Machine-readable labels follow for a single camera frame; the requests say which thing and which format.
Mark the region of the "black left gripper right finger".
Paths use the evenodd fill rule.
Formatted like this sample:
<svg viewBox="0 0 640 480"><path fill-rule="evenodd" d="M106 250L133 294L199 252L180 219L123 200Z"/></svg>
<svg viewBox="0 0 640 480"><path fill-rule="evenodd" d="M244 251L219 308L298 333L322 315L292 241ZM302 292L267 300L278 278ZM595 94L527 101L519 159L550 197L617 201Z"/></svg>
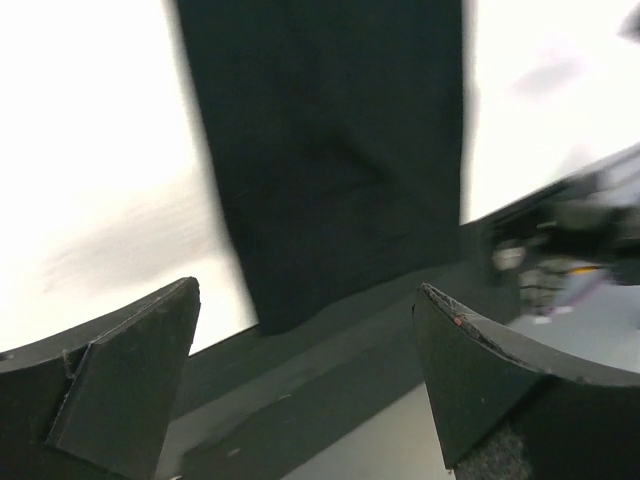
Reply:
<svg viewBox="0 0 640 480"><path fill-rule="evenodd" d="M446 468L638 469L637 373L556 350L429 284L413 320Z"/></svg>

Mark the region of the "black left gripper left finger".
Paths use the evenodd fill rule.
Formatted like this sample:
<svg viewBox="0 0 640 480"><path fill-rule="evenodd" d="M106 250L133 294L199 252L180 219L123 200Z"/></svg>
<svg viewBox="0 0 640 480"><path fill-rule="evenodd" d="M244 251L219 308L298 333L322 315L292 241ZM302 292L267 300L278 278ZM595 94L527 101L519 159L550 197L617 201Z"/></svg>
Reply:
<svg viewBox="0 0 640 480"><path fill-rule="evenodd" d="M182 278L2 353L2 478L153 478L199 294L195 278Z"/></svg>

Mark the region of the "black t-shirt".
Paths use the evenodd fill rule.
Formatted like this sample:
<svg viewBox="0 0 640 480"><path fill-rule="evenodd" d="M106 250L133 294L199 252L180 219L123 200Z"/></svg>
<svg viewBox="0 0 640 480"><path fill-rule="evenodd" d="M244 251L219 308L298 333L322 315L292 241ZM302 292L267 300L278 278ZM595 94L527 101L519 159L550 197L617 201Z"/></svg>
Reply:
<svg viewBox="0 0 640 480"><path fill-rule="evenodd" d="M177 3L262 332L460 256L458 1Z"/></svg>

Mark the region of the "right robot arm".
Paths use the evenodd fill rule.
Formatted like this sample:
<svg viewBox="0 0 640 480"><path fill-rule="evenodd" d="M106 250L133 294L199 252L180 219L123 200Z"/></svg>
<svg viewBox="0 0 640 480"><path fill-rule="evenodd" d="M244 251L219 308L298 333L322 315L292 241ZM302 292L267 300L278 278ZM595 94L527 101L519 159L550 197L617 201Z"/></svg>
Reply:
<svg viewBox="0 0 640 480"><path fill-rule="evenodd" d="M482 218L488 285L510 311L550 316L597 287L639 284L639 147L633 145Z"/></svg>

